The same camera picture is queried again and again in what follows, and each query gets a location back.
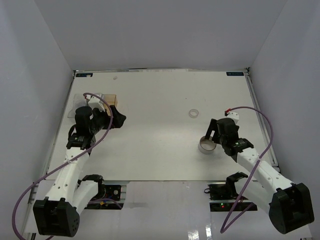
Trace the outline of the large white tape roll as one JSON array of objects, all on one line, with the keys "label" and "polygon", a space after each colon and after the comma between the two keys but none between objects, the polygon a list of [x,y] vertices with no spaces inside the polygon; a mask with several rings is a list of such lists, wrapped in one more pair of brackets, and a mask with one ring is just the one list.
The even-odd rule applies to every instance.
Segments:
[{"label": "large white tape roll", "polygon": [[212,141],[212,137],[206,139],[205,136],[201,137],[198,143],[198,150],[205,155],[210,155],[216,149],[217,144]]}]

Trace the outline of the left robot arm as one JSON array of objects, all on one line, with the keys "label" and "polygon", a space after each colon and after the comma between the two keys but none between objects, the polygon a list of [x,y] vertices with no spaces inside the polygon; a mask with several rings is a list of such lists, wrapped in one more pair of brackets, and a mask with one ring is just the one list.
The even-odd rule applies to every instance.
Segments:
[{"label": "left robot arm", "polygon": [[75,111],[75,124],[69,129],[64,166],[45,195],[36,200],[33,214],[38,233],[44,236],[74,237],[78,231],[80,215],[88,203],[105,196],[106,187],[101,175],[86,175],[79,179],[92,147],[96,146],[96,134],[101,130],[119,129],[126,116],[114,105],[107,110],[81,106]]}]

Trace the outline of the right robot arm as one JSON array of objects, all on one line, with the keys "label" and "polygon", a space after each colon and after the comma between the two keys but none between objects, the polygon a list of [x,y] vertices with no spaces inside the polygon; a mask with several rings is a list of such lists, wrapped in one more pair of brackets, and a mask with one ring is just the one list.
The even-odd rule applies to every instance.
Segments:
[{"label": "right robot arm", "polygon": [[211,119],[205,140],[222,146],[224,153],[250,174],[237,172],[228,176],[223,186],[210,186],[211,199],[248,199],[251,206],[264,210],[275,229],[287,234],[315,220],[310,190],[294,183],[263,160],[254,145],[240,138],[239,126],[229,117]]}]

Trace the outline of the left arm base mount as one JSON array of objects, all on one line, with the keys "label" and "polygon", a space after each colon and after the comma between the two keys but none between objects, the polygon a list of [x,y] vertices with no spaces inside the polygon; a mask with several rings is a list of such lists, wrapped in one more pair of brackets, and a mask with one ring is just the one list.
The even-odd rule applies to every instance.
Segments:
[{"label": "left arm base mount", "polygon": [[102,194],[95,196],[85,210],[121,210],[124,206],[121,185],[105,185]]}]

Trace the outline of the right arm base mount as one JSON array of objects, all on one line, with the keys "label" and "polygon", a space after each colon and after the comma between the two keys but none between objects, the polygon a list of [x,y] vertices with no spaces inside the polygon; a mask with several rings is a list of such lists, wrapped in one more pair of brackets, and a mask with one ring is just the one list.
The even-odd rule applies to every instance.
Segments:
[{"label": "right arm base mount", "polygon": [[[209,196],[209,207],[210,212],[229,212],[232,206],[235,203],[237,196],[232,196],[231,193],[227,190],[225,183],[214,183],[207,185],[207,188],[203,191]],[[245,210],[251,202],[242,197],[238,204],[236,205],[234,211],[241,212]],[[257,211],[258,207],[253,204],[248,211]]]}]

